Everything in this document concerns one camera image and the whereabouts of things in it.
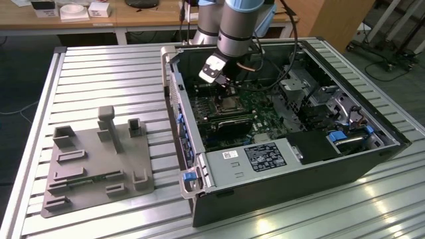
metal rack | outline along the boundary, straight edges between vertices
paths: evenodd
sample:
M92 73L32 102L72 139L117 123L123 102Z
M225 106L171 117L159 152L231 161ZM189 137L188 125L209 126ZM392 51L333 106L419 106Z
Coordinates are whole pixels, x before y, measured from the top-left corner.
M160 49L169 44L59 49L12 190L0 238L381 238L425 235L425 129L332 46L304 38L413 145L355 183L192 228L180 195L179 163L167 114ZM97 107L115 105L115 123L147 123L152 194L48 219L40 216L52 131L96 128Z

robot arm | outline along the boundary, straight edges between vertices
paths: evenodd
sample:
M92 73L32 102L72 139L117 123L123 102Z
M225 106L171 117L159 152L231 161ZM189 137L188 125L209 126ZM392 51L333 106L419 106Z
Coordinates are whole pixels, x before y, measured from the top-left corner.
M261 37L269 28L276 5L273 0L200 0L200 22L193 44L217 43L200 77L215 82L228 63L244 56L253 32Z

barcode label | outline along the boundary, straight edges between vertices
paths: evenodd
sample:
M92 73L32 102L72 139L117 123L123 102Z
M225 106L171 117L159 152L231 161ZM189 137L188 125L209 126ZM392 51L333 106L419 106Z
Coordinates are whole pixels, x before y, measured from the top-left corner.
M113 26L112 23L93 23L93 26Z
M224 157L224 159L236 158L237 152L236 151L224 152L223 157Z

wooden desk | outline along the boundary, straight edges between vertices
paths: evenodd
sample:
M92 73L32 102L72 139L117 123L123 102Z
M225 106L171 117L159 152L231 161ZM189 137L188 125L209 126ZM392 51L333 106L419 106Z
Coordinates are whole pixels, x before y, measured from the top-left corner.
M115 9L116 0L108 0ZM85 28L96 25L116 26L116 11L109 17L92 17L89 21L61 22L60 17L36 17L32 6L18 7L11 0L0 0L0 30Z
M157 8L141 11L128 6L124 0L108 0L108 3L112 6L108 18L92 17L89 21L61 22L59 17L36 17L32 6L18 7L11 0L0 0L0 36L113 32L119 45L127 45L125 32L179 30L179 0L160 0ZM280 0L276 0L276 4L272 27L281 27L281 37L289 37L289 17ZM196 29L197 21L191 24L191 29Z

black cord on floor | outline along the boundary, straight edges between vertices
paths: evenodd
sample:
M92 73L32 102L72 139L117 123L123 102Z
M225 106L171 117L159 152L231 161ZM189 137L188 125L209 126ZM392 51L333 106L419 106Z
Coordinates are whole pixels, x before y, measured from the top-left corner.
M377 80L377 81L391 82L391 81L395 81L396 79L399 79L401 76L405 76L405 75L409 73L409 71L407 71L405 73L400 74L399 76L396 76L396 77L393 77L393 78L391 78L391 79L388 79L388 80L379 79L377 77L375 77L375 76L369 73L368 68L369 68L371 66L377 65L377 64L381 64L381 63L385 63L385 61L375 62L375 63L369 64L369 65L365 67L365 72L367 72L367 74L368 74L375 80Z
M3 46L3 45L6 44L6 42L7 42L7 36L4 37L4 41L3 41L3 43L0 44L0 46Z

